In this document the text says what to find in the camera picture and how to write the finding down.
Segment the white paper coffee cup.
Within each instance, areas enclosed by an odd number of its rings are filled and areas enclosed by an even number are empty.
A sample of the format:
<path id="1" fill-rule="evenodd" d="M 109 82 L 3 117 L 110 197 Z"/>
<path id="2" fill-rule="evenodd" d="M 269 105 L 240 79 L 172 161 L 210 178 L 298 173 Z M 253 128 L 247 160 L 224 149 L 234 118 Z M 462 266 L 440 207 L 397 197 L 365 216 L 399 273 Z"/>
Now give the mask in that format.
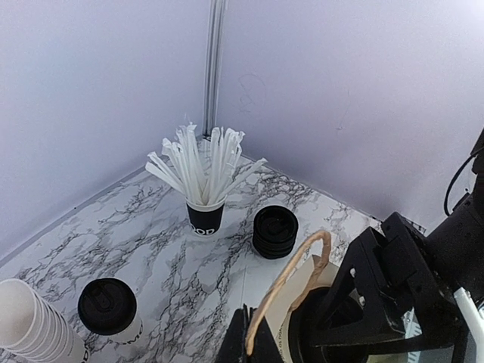
<path id="1" fill-rule="evenodd" d="M 368 353 L 365 348 L 356 346 L 311 347 L 306 338 L 307 325 L 312 322 L 315 308 L 329 291 L 328 287 L 312 290 L 297 310 L 291 313 L 289 322 L 283 326 L 287 337 L 287 353 L 292 362 L 366 362 Z M 324 326 L 324 329 L 340 327 L 362 318 L 362 309 L 352 297 L 346 297 L 338 310 Z"/>

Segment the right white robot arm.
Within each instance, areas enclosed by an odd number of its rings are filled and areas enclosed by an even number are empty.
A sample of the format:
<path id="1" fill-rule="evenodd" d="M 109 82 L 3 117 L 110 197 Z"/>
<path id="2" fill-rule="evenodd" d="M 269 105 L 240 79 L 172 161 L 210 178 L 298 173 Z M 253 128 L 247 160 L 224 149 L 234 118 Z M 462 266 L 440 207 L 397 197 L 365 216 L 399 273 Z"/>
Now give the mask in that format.
<path id="1" fill-rule="evenodd" d="M 380 230 L 368 228 L 349 244 L 326 297 L 305 322 L 312 352 L 330 347 L 345 361 L 361 355 L 453 349 L 465 359 L 470 319 L 457 303 L 464 294 L 483 305 L 483 141 L 466 161 L 476 175 L 472 191 L 429 235 L 400 214 Z"/>

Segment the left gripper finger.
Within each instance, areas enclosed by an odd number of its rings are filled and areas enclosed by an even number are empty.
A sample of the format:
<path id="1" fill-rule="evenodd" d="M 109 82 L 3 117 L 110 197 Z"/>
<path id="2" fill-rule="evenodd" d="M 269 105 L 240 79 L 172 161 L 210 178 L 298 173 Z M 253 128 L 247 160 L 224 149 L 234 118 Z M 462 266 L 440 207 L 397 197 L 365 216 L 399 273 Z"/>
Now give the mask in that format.
<path id="1" fill-rule="evenodd" d="M 253 354 L 247 354 L 245 341 L 254 311 L 254 308 L 243 305 L 242 308 L 234 312 L 217 353 L 216 363 L 282 362 L 282 357 L 265 318 L 262 319 L 261 324 L 258 326 L 254 339 Z"/>

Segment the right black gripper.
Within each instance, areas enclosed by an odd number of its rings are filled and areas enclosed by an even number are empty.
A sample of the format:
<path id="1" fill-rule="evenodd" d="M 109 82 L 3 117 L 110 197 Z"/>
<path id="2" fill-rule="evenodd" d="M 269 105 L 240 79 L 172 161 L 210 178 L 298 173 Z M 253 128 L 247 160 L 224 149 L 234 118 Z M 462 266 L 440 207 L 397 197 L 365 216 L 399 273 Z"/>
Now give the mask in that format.
<path id="1" fill-rule="evenodd" d="M 458 227 L 447 218 L 424 237 L 398 213 L 382 231 L 367 228 L 346 252 L 329 291 L 308 324 L 308 344 L 356 346 L 367 352 L 404 352 L 402 316 L 414 310 L 422 328 L 419 340 L 455 340 L 458 308 L 451 300 L 451 255 Z M 346 297 L 362 309 L 361 320 L 324 329 Z"/>

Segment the brown paper takeout bag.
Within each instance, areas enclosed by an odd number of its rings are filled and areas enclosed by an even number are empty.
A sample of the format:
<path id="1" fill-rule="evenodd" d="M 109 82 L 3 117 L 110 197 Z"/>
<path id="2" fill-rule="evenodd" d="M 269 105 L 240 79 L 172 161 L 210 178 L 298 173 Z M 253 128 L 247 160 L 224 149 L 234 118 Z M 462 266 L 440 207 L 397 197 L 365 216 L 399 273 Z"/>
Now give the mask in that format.
<path id="1" fill-rule="evenodd" d="M 311 255 L 304 263 L 299 261 L 314 243 L 322 242 L 319 255 Z M 311 234 L 291 257 L 264 295 L 250 322 L 245 347 L 253 354 L 258 326 L 265 318 L 271 334 L 276 337 L 284 320 L 303 303 L 312 290 L 332 285 L 338 266 L 329 261 L 332 237 L 328 231 Z"/>

